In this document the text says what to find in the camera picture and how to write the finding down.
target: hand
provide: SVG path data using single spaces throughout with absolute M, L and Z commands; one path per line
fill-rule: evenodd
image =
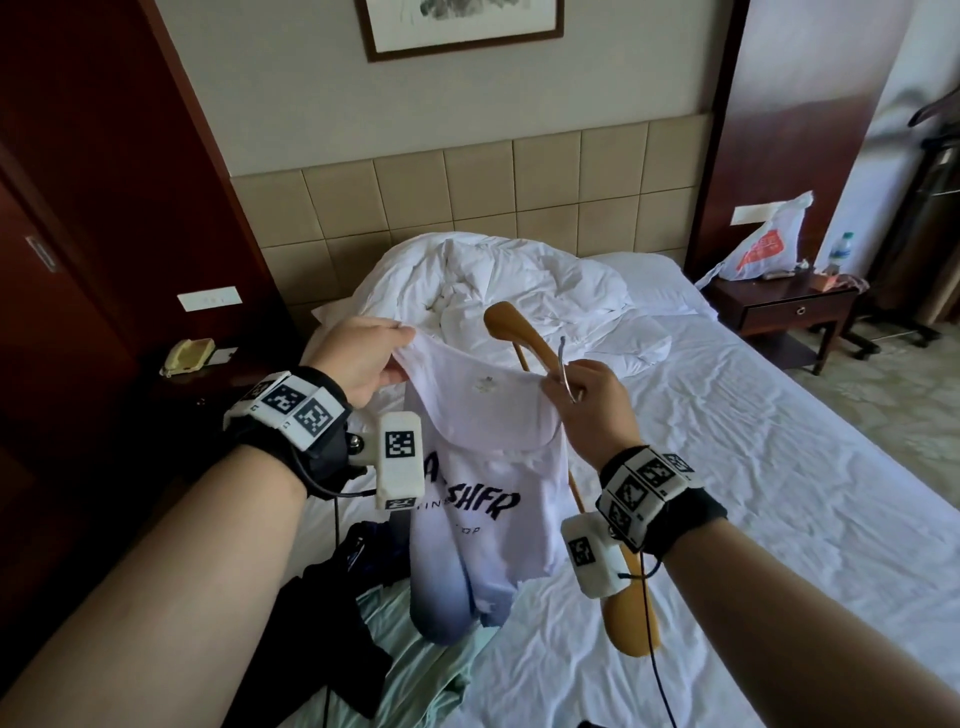
M 306 364 L 337 382 L 350 404 L 363 407 L 380 387 L 406 381 L 393 353 L 416 333 L 399 321 L 355 316 L 335 326 Z
M 627 388 L 606 364 L 579 359 L 566 365 L 566 378 L 576 397 L 570 401 L 560 372 L 551 372 L 541 385 L 564 421 L 570 445 L 600 471 L 614 455 L 643 445 Z

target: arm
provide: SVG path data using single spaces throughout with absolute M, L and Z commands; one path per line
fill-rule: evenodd
M 391 352 L 413 335 L 352 319 L 310 363 L 362 406 L 399 381 Z M 305 498 L 278 460 L 235 449 L 44 645 L 0 703 L 0 724 L 219 726 L 270 616 Z
M 543 390 L 590 465 L 599 471 L 643 444 L 607 367 L 574 362 L 567 377 L 584 392 L 579 402 L 555 378 Z M 766 725 L 960 725 L 960 695 L 729 522 L 685 533 L 663 563 Z

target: crumpled duvet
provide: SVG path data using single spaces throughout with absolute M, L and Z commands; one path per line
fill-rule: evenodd
M 670 335 L 640 314 L 614 269 L 532 240 L 420 235 L 387 252 L 352 301 L 356 313 L 399 319 L 504 366 L 515 366 L 516 355 L 483 323 L 484 311 L 501 301 L 516 306 L 554 351 L 566 336 L 567 361 L 597 359 L 624 377 L 670 353 Z

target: forearm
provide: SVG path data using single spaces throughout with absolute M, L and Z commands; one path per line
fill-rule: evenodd
M 727 521 L 663 563 L 766 725 L 960 725 L 956 692 Z
M 256 649 L 305 491 L 241 446 L 46 644 L 0 703 L 16 726 L 218 726 Z

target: framed picture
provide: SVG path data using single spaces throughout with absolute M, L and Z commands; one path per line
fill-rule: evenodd
M 354 0 L 367 60 L 564 36 L 564 0 Z

